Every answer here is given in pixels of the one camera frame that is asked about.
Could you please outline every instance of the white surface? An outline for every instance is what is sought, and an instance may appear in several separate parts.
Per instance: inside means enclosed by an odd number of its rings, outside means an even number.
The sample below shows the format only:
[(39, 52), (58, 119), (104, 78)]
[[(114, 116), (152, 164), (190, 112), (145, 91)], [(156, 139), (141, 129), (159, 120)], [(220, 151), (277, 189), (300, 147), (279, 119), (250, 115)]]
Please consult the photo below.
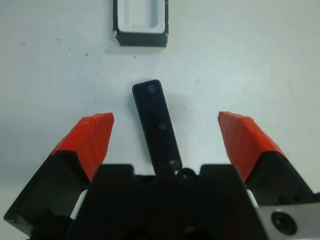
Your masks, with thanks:
[(165, 32), (165, 0), (118, 0), (117, 7), (121, 32)]
[[(112, 0), (0, 1), (0, 214), (83, 116), (113, 112), (105, 163), (152, 174), (131, 92), (152, 79), (185, 167), (228, 163), (217, 116), (231, 111), (253, 117), (320, 191), (319, 9), (171, 0), (167, 48), (141, 49), (117, 46)], [(25, 238), (1, 221), (0, 239)]]

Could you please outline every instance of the small hole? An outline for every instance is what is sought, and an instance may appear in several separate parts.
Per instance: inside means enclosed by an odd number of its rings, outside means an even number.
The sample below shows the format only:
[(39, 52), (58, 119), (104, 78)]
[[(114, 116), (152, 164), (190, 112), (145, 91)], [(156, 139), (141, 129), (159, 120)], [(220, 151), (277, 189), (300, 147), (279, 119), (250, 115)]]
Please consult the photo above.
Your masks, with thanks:
[(154, 85), (154, 84), (150, 84), (150, 85), (148, 86), (148, 91), (149, 91), (149, 93), (151, 93), (151, 94), (155, 94), (156, 91), (157, 91), (157, 86)]
[(192, 171), (189, 168), (183, 168), (181, 169), (177, 175), (176, 175), (179, 179), (183, 180), (183, 181), (190, 181), (192, 179), (195, 179), (197, 176), (195, 174), (194, 171)]
[(172, 159), (172, 160), (169, 161), (169, 164), (170, 164), (172, 167), (175, 167), (176, 161), (175, 161), (174, 159)]
[(165, 130), (167, 129), (167, 125), (165, 125), (164, 123), (160, 123), (160, 124), (159, 124), (159, 129), (160, 129), (161, 131), (165, 131)]
[(281, 233), (293, 235), (297, 232), (297, 224), (295, 220), (285, 212), (274, 212), (271, 215), (273, 225)]

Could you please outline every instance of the orange rubber pad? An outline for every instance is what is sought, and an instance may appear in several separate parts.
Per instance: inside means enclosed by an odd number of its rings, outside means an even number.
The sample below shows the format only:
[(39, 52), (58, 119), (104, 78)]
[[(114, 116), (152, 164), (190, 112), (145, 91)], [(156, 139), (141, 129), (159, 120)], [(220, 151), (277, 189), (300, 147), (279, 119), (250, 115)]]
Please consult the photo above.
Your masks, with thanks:
[(50, 155), (54, 155), (56, 151), (76, 152), (82, 169), (91, 181), (107, 155), (113, 124), (112, 113), (83, 117)]
[(218, 122), (226, 154), (230, 162), (237, 166), (244, 181), (250, 176), (261, 154), (274, 151), (285, 156), (251, 117), (221, 111)]

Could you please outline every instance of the white table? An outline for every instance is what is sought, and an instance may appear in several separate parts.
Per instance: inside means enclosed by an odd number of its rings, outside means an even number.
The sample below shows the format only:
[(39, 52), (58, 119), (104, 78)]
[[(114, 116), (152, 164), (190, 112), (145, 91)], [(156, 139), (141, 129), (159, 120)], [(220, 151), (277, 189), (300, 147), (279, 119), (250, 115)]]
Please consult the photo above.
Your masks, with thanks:
[[(132, 85), (159, 79), (185, 167), (228, 163), (219, 111), (251, 116), (320, 191), (320, 1), (170, 0), (166, 49), (121, 48), (112, 0), (0, 1), (0, 213), (83, 116), (105, 163), (153, 174)], [(1, 239), (25, 239), (4, 221)]]

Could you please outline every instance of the white insert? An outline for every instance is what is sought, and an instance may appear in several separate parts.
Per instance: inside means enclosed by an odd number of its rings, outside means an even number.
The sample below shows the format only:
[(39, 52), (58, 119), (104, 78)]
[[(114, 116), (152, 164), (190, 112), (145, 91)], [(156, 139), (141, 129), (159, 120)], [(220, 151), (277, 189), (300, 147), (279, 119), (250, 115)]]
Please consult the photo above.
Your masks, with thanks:
[(125, 33), (165, 32), (165, 0), (117, 0), (118, 28)]

